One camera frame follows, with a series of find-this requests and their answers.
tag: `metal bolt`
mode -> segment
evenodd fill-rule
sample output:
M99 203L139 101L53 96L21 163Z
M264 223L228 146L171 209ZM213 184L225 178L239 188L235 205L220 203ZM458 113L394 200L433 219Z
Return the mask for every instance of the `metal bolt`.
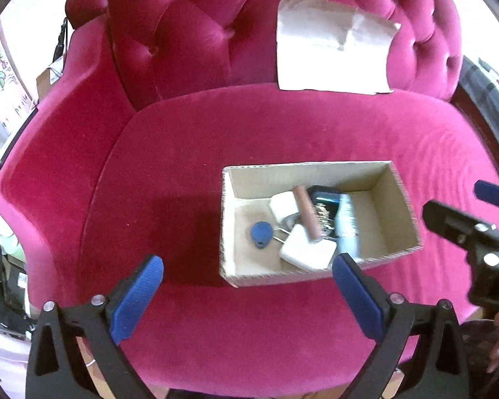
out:
M486 232L488 229L490 229L490 227L488 225L483 224L483 223L478 223L475 225L475 229L478 232Z
M102 294L97 294L90 299L90 303L94 306L100 306L105 303L105 297Z
M53 308L55 308L55 303L52 301L46 302L43 306L43 310L45 312L51 311Z
M392 293L390 294L390 301L394 304L401 304L405 301L405 297L400 293Z
M451 302L449 300L446 300L445 298L440 300L440 304L442 305L442 307L444 309L451 309L453 307L453 305L451 304Z
M499 264L499 257L493 253L489 253L489 254L484 255L483 260L490 267L494 267L497 264Z

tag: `cardboard box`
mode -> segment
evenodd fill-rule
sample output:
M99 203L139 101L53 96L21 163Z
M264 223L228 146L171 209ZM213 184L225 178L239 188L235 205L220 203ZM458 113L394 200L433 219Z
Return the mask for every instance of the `cardboard box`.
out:
M351 195L361 268L381 265L421 248L416 218L390 161L229 166L222 177L220 275L234 287L331 276L330 268L305 271L282 260L281 243L276 240L264 249L251 242L250 228L255 222L276 225L268 207L270 197L297 185L332 186Z
M63 75L63 65L67 53L63 54L62 57L58 58L51 65L49 65L43 72L37 77L37 92L39 94L39 101L43 100L54 84Z

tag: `white power adapter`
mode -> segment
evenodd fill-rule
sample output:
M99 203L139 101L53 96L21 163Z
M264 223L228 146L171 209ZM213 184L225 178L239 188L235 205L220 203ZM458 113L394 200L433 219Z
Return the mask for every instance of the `white power adapter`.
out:
M294 225L290 235L279 251L279 256L296 267L304 270L326 269L336 250L336 242L321 240L310 243L303 225Z
M270 210L275 217L277 223L282 223L285 218L297 214L296 198L293 192L281 192L270 198Z

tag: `black clamp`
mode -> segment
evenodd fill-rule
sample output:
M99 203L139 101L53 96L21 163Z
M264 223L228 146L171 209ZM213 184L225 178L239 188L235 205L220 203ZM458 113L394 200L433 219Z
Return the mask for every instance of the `black clamp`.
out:
M484 181L475 184L477 198L499 206L499 186ZM467 251L471 267L471 303L499 312L499 229L438 201L423 206L427 229Z
M155 399L118 343L130 337L162 277L163 263L151 255L107 297L72 308L45 303L33 334L26 397L100 398L78 346L77 337L83 337L117 399Z
M419 341L412 368L397 399L469 398L463 339L453 305L409 303L399 293L386 293L364 274L348 254L333 261L333 278L365 336L376 346L341 399L379 399L390 381L410 336Z

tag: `chair seat cushion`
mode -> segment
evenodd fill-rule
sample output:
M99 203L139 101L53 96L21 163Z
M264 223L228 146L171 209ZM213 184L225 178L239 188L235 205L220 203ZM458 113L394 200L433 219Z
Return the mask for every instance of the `chair seat cushion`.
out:
M496 222L472 195L498 182L471 127L448 103L396 90L365 96L227 87L148 106L118 139L88 214L81 301L108 292L142 257L165 280L123 349L147 382L234 396L309 392L350 381L373 348L330 279L233 288L219 277L221 171L228 165L393 160L414 210L431 198ZM453 301L464 252L429 234L424 249L369 270L409 301Z

